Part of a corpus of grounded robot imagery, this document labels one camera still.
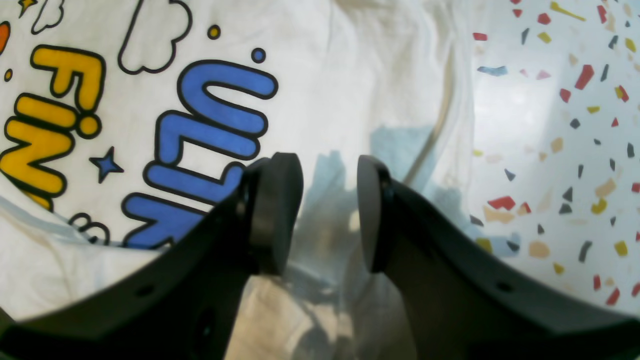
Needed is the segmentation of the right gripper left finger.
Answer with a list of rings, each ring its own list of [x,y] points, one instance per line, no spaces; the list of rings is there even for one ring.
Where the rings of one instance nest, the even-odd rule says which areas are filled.
[[[110,287],[45,316],[3,317],[10,360],[222,360],[251,276],[281,276],[304,188],[295,153],[247,167],[175,246]]]

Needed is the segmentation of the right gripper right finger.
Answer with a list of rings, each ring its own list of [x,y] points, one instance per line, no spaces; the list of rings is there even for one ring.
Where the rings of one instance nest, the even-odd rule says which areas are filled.
[[[639,321],[509,267],[370,155],[358,158],[368,271],[400,292],[419,360],[636,360]]]

